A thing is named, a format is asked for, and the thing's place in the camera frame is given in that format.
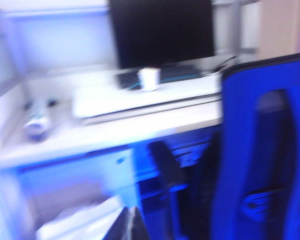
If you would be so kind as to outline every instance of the monitor stand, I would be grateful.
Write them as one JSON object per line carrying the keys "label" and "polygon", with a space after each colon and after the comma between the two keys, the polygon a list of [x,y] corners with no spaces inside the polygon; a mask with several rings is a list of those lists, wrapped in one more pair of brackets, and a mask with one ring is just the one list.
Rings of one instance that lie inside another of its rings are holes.
{"label": "monitor stand", "polygon": [[[121,89],[139,90],[141,85],[137,71],[131,71],[116,75],[118,85]],[[202,71],[193,65],[172,65],[161,68],[160,84],[177,81],[202,78]]]}

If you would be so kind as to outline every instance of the white cup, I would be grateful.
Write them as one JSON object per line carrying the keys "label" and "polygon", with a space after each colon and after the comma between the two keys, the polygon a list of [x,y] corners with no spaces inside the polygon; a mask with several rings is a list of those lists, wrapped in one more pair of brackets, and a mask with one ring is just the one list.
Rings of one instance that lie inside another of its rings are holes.
{"label": "white cup", "polygon": [[138,72],[141,87],[145,92],[152,92],[158,89],[160,81],[160,69],[146,67]]}

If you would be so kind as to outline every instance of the chair armrest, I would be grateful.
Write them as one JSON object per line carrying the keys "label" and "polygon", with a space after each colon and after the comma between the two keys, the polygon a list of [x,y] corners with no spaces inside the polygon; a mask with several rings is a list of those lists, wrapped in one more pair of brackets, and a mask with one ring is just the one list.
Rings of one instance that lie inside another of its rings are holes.
{"label": "chair armrest", "polygon": [[185,176],[167,145],[162,141],[155,141],[150,143],[148,148],[158,170],[160,171],[160,176],[164,181],[164,184],[168,188],[185,186]]}

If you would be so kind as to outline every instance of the white desk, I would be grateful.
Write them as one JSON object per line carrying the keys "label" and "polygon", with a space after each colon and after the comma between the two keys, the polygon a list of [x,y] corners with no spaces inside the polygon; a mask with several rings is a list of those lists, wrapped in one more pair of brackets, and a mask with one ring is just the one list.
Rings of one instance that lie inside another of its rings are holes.
{"label": "white desk", "polygon": [[[176,86],[185,82],[169,84]],[[118,91],[115,83],[104,87]],[[61,102],[50,109],[54,124],[47,140],[33,142],[23,132],[24,117],[0,151],[0,169],[30,165],[53,159],[79,155],[165,137],[221,123],[221,101],[140,115],[110,122],[83,126],[71,114],[71,103]]]}

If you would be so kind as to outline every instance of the black monitor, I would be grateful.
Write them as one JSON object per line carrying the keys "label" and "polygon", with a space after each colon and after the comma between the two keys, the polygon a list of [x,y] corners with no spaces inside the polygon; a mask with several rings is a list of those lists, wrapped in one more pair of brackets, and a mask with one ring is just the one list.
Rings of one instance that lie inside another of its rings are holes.
{"label": "black monitor", "polygon": [[214,55],[211,0],[109,0],[121,68]]}

